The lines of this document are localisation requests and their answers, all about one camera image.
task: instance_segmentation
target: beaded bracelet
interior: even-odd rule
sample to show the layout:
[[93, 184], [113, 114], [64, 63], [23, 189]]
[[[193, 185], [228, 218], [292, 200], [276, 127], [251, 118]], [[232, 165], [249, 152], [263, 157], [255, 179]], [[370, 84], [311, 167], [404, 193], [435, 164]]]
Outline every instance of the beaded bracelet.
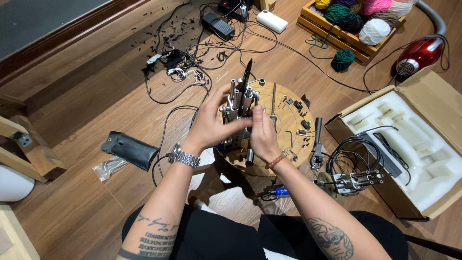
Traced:
[[265, 165], [265, 169], [272, 169], [276, 164], [278, 164], [278, 162], [282, 161], [282, 159], [284, 159], [286, 155], [284, 154], [281, 154], [278, 156], [278, 158], [276, 158], [274, 161], [272, 161], [271, 163]]

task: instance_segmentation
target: red vacuum cleaner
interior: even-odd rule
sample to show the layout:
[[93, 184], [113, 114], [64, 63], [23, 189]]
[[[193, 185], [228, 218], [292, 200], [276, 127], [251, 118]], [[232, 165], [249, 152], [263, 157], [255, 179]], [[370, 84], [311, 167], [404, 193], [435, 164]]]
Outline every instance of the red vacuum cleaner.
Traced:
[[409, 77], [434, 64], [443, 54], [445, 41], [441, 35], [429, 35], [409, 44], [396, 61], [396, 72]]

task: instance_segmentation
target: yarn ball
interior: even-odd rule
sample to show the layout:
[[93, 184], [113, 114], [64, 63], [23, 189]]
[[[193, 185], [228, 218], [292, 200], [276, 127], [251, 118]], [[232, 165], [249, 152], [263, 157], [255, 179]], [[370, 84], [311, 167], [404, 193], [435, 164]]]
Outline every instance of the yarn ball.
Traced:
[[394, 12], [399, 17], [405, 16], [409, 10], [411, 10], [414, 2], [398, 2], [395, 0], [391, 1], [390, 12]]
[[320, 10], [324, 10], [329, 8], [330, 0], [316, 0], [316, 8]]
[[367, 45], [377, 45], [391, 32], [390, 25], [382, 19], [370, 19], [359, 33], [359, 40]]
[[312, 10], [313, 12], [315, 12], [315, 13], [319, 14], [320, 16], [324, 17], [324, 13], [321, 12], [321, 10], [316, 9], [316, 7], [312, 6], [312, 7], [310, 7], [310, 10]]
[[359, 33], [364, 27], [364, 23], [361, 17], [352, 12], [341, 17], [337, 24], [342, 30], [352, 34]]
[[384, 20], [385, 22], [387, 22], [388, 25], [390, 25], [390, 28], [394, 28], [396, 24], [400, 21], [399, 16], [396, 13], [390, 11], [375, 12], [371, 15], [371, 18]]
[[350, 12], [359, 14], [363, 11], [363, 0], [356, 0], [356, 3], [350, 7]]
[[350, 49], [341, 49], [337, 51], [330, 65], [336, 72], [339, 72], [350, 67], [350, 65], [353, 64], [353, 61], [354, 53]]
[[350, 9], [343, 5], [333, 4], [331, 5], [324, 14], [327, 21], [338, 24], [338, 20], [350, 13]]
[[364, 15], [390, 9], [392, 0], [364, 0]]
[[336, 0], [336, 4], [350, 7], [356, 3], [356, 0]]

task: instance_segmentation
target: wristwatch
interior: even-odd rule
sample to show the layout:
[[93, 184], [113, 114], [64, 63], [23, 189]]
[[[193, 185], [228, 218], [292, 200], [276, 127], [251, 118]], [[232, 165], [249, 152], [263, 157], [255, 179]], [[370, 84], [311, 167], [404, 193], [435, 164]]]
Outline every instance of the wristwatch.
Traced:
[[172, 152], [169, 155], [170, 163], [173, 163], [176, 161], [189, 165], [192, 168], [197, 168], [199, 166], [199, 162], [201, 161], [201, 159], [197, 156], [188, 154], [185, 151], [181, 151], [180, 143], [177, 143], [175, 144]]

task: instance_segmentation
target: white foam insert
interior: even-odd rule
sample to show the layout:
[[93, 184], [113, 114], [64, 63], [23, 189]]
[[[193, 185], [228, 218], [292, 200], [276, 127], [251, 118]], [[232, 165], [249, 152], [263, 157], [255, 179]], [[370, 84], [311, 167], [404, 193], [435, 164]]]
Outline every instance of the white foam insert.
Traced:
[[[345, 116], [343, 121], [355, 134], [382, 125], [399, 129], [383, 127], [368, 134], [402, 171], [395, 181], [420, 211], [437, 202], [462, 177], [460, 155], [395, 92], [373, 100]], [[405, 186], [409, 180], [406, 170], [373, 136], [375, 132], [383, 134], [409, 165], [412, 178], [408, 186]]]

